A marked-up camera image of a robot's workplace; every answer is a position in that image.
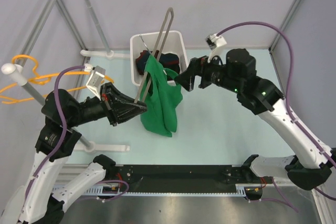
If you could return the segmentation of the green tank top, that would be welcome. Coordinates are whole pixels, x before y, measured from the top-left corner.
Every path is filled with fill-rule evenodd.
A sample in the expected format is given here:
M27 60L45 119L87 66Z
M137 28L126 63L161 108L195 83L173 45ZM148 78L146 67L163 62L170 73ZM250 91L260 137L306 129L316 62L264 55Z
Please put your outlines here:
M145 71L151 77L152 83L145 96L147 111L141 114L141 123L149 132L172 137L177 131L176 108L183 96L181 86L168 84L168 78L174 79L178 74L164 68L153 56L149 56Z

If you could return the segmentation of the yellow plastic hanger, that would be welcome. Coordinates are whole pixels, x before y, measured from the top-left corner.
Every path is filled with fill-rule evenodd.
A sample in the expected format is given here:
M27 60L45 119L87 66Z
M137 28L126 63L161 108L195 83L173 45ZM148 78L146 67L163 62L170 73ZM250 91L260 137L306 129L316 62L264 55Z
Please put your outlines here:
M15 61L19 58L24 58L24 59L29 59L34 63L34 66L32 67L31 71L34 75L34 77L30 79L26 79L25 77L22 76L22 66L18 65L15 63ZM66 76L88 76L90 71L87 70L87 63L85 64L85 70L84 71L73 71L73 72L68 72L65 73ZM27 102L27 101L32 101L34 100L33 95L30 95L30 98L25 98L25 99L15 99L12 97L7 97L2 95L3 92L16 87L20 86L23 87L25 84L35 84L38 86L44 86L48 83L51 82L51 80L54 77L57 77L60 73L50 73L50 74L45 74L45 75L40 75L37 72L37 69L39 67L39 62L36 58L30 56L30 55L16 55L12 58L11 63L6 63L2 65L1 71L4 75L7 75L9 77L14 77L13 83L9 84L3 88L1 88L1 103L2 104L16 104L16 103L22 103L22 102ZM100 84L104 84L105 82L111 82L114 83L114 80L110 78L109 76L105 75L103 77L103 80L100 82ZM76 87L72 89L68 89L68 92L74 92L74 91L79 91L86 89L86 86L81 86L81 87Z

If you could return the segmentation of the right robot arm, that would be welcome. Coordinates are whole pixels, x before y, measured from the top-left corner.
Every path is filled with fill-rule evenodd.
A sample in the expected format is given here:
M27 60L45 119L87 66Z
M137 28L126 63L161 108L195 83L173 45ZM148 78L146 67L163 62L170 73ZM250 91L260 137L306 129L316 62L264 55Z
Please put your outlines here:
M256 59L246 49L230 50L225 62L219 56L192 58L174 81L192 91L197 76L201 78L201 89L214 84L235 93L238 102L268 123L294 152L288 157L251 155L242 164L245 181L254 183L260 177L278 177L312 190L328 180L335 149L320 140L311 140L315 135L286 107L284 94L273 82L257 76Z

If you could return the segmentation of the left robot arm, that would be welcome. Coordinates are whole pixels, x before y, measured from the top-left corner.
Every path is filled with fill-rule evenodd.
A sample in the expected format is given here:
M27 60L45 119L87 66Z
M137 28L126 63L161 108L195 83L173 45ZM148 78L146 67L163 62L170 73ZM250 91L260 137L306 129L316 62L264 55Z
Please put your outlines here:
M117 126L146 112L147 106L108 82L103 84L98 97L83 102L64 89L55 89L41 111L46 120L35 145L30 177L9 200L1 223L60 223L68 208L87 189L101 181L112 181L118 173L115 161L100 154L84 172L53 191L59 173L82 136L75 127L101 118Z

